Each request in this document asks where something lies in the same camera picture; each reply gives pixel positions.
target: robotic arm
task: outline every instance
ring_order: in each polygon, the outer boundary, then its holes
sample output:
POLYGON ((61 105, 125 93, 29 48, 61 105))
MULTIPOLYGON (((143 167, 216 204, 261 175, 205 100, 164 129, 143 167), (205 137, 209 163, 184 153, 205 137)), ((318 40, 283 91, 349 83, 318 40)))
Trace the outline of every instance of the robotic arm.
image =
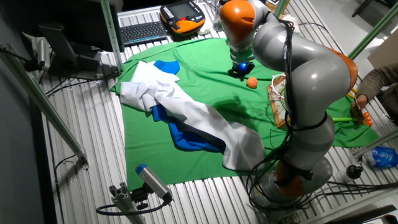
POLYGON ((230 75, 245 76, 252 69, 249 61, 255 58, 289 78, 285 91, 289 96, 285 97, 291 125, 289 143, 277 158, 280 162, 275 171, 258 180, 266 197, 258 190, 250 196, 262 207, 291 204, 319 189, 332 175, 324 155, 335 138, 335 124, 326 109, 354 87, 356 65, 297 35, 290 36, 290 58, 286 58, 286 26, 258 0, 229 1, 221 8, 220 17, 233 61, 230 75), (286 70, 288 59, 291 73, 286 70))

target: crumpled white fabric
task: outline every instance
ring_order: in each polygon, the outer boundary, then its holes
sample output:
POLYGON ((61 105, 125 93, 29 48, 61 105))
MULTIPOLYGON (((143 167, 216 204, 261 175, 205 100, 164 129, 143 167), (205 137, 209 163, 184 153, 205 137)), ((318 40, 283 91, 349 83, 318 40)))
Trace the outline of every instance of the crumpled white fabric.
POLYGON ((161 104, 169 116, 223 140, 226 144, 223 165, 227 169, 251 170, 263 160, 264 145, 257 132, 227 122, 214 107, 189 97, 175 79, 156 78, 160 77, 160 70, 151 67, 154 66, 150 63, 139 62, 132 81, 121 83, 121 103, 148 112, 161 104))

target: hand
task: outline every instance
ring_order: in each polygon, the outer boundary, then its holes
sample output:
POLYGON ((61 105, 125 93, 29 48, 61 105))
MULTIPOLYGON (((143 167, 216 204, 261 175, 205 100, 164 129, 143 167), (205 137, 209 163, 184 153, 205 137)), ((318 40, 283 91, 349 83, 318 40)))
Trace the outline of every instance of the hand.
POLYGON ((356 101, 358 102, 359 109, 363 110, 363 108, 366 106, 366 103, 368 103, 368 98, 365 95, 359 95, 356 101))

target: green cloth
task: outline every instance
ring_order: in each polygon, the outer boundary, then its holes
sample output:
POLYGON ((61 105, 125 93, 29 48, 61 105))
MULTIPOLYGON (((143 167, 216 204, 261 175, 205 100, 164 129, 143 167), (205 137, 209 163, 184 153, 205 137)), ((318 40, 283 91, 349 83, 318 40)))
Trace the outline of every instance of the green cloth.
MULTIPOLYGON (((246 87, 246 82, 228 76, 232 62, 229 47, 224 39, 188 40, 152 47, 132 56, 124 64, 124 73, 112 89, 120 94, 120 82, 131 80, 140 61, 180 62, 178 85, 195 101, 214 106, 228 121, 235 121, 256 130, 265 147, 278 146, 285 134, 275 126, 272 108, 267 95, 267 85, 273 75, 280 72, 256 67, 247 76, 259 80, 257 89, 246 87)), ((330 106, 332 117, 348 117, 350 101, 343 98, 330 106)), ((236 175, 223 168, 223 155, 206 151, 184 152, 173 144, 169 127, 154 122, 150 113, 122 105, 126 139, 127 183, 136 189, 142 181, 135 173, 138 164, 146 163, 165 184, 175 184, 209 177, 236 175)), ((336 123, 334 146, 358 147, 377 138, 368 126, 352 122, 336 123)))

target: small orange ball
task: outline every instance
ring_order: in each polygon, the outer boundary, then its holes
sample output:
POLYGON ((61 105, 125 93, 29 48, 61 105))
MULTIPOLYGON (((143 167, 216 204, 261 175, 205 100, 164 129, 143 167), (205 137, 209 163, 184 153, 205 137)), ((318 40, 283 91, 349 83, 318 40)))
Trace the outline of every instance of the small orange ball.
POLYGON ((259 81, 257 80, 257 78, 251 77, 248 79, 246 86, 249 88, 255 89, 255 88, 257 88, 258 83, 259 83, 259 81))

